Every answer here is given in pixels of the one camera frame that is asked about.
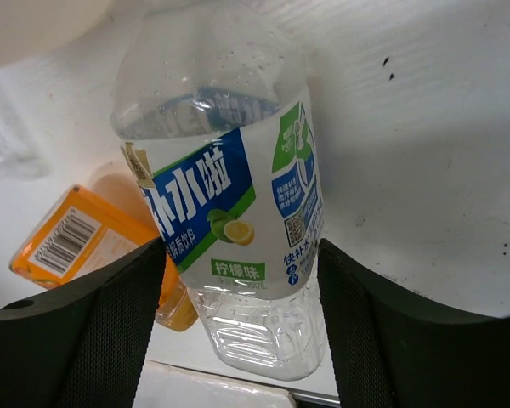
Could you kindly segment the white label lemon bottle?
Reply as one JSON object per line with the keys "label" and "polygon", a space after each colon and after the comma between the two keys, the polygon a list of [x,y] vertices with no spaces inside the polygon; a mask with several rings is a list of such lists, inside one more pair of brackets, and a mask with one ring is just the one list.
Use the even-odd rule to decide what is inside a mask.
{"label": "white label lemon bottle", "polygon": [[298,49],[241,1],[151,1],[110,123],[218,358],[316,371],[323,199]]}

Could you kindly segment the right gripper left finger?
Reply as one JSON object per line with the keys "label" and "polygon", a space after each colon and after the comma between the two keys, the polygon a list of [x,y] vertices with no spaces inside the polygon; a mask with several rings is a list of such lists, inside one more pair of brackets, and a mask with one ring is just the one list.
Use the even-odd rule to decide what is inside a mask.
{"label": "right gripper left finger", "polygon": [[130,407],[161,293],[157,238],[0,309],[0,407]]}

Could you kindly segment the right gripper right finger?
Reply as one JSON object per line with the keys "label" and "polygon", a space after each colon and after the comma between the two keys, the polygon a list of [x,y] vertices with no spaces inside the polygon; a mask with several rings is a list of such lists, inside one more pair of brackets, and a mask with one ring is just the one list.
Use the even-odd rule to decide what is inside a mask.
{"label": "right gripper right finger", "polygon": [[341,406],[510,407],[510,316],[435,302],[325,239],[318,282]]}

